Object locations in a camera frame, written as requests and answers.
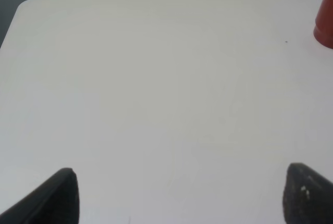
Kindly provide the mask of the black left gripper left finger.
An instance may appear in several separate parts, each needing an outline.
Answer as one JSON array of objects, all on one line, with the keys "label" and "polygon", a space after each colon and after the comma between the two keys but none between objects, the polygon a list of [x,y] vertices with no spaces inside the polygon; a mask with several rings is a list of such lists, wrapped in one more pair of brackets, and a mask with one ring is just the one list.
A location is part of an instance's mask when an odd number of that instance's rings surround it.
[{"label": "black left gripper left finger", "polygon": [[79,223],[76,173],[62,168],[1,214],[1,223]]}]

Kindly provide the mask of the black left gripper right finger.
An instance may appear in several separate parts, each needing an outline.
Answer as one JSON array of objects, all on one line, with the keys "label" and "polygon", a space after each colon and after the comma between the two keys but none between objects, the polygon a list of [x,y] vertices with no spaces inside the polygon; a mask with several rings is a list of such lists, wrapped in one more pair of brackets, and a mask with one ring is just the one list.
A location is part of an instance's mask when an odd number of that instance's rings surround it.
[{"label": "black left gripper right finger", "polygon": [[283,192],[287,224],[332,223],[332,182],[303,163],[291,163]]}]

